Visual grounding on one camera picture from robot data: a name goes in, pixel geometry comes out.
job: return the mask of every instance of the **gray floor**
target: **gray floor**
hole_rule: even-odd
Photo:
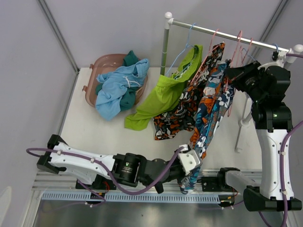
[[[74,201],[42,201],[35,227],[265,227],[258,213],[244,204],[234,210],[207,210],[216,205],[109,202],[90,208]],[[281,215],[265,213],[273,226],[281,225]]]

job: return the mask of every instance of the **teal cloth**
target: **teal cloth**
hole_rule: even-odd
[[[103,83],[96,86],[95,94],[98,95],[99,91],[102,89]],[[136,91],[139,87],[130,87],[127,89],[126,93],[122,96],[120,100],[121,111],[129,110],[133,107],[136,100]]]
[[[123,59],[123,65],[122,66],[131,66],[135,65],[139,59],[137,56],[134,54],[133,51],[130,51]]]

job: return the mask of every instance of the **white wall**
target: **white wall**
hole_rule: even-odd
[[[222,32],[258,39],[280,0],[47,0],[75,61],[87,67],[110,53],[133,49],[151,66],[160,66],[164,32],[164,13],[177,20],[198,23]],[[172,26],[167,65],[184,48],[188,29]],[[205,44],[211,35],[194,31],[192,44]],[[216,38],[215,43],[222,41]],[[230,57],[236,43],[228,42],[225,56]]]
[[[291,0],[285,12],[281,16],[277,26],[268,38],[268,43],[277,43],[284,48],[291,48],[296,44],[303,44],[303,1]],[[263,50],[258,61],[266,63],[270,59],[271,52]],[[291,71],[291,85],[286,92],[284,102],[291,109],[293,125],[303,120],[303,99],[302,99],[302,73],[303,59],[297,59],[288,69]],[[303,128],[299,129],[291,137],[289,145],[290,176],[296,198],[303,201]],[[296,212],[303,223],[303,211]]]
[[[18,227],[37,170],[25,150],[57,132],[75,74],[35,0],[0,11],[0,192],[12,187],[2,226]]]

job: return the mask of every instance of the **laundry basket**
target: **laundry basket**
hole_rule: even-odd
[[[90,68],[93,69],[93,71],[91,72],[89,84],[87,86],[83,86],[82,89],[82,91],[85,91],[85,99],[89,105],[95,107],[96,104],[97,95],[95,94],[95,90],[97,85],[99,84],[99,82],[96,79],[97,76],[99,74],[115,71],[117,68],[122,66],[123,59],[125,56],[126,54],[121,54],[121,53],[104,55],[98,58],[95,64],[90,65]],[[140,101],[143,95],[143,92],[146,87],[147,79],[148,77],[146,75],[143,86],[136,91],[135,104],[137,104]]]

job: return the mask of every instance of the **table surface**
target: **table surface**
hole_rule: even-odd
[[[111,121],[103,119],[96,109],[86,102],[85,92],[82,91],[83,86],[87,86],[89,82],[90,74],[89,68],[81,68],[62,129],[61,137],[71,147],[98,154],[134,153],[147,159],[169,160],[179,145],[189,141],[192,132],[188,131],[179,132],[173,139],[154,140],[155,128],[152,120],[142,131],[124,128],[124,118],[135,113],[135,106],[131,110],[120,112]],[[160,68],[149,69],[149,79],[140,103],[155,87],[159,75]],[[250,122],[243,151],[237,153],[234,150],[239,131],[238,121],[242,116],[244,103],[245,95],[237,91],[230,117],[224,117],[207,149],[207,156],[202,164],[203,170],[221,167],[262,169],[261,149],[253,122]]]

